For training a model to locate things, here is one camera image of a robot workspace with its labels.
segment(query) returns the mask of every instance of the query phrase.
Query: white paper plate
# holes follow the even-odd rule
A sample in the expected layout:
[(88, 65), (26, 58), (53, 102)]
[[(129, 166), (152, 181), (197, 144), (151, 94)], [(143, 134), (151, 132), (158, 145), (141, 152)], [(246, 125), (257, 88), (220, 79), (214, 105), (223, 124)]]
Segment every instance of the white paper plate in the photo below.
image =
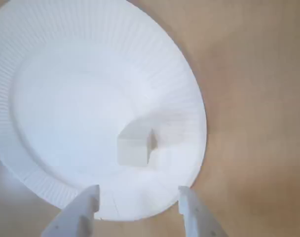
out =
[[(116, 139), (132, 120), (160, 120), (147, 168), (119, 166)], [(193, 184), (206, 117), (184, 56), (125, 0), (12, 0), (0, 10), (0, 160), (63, 208), (99, 184), (96, 218), (137, 220)]]

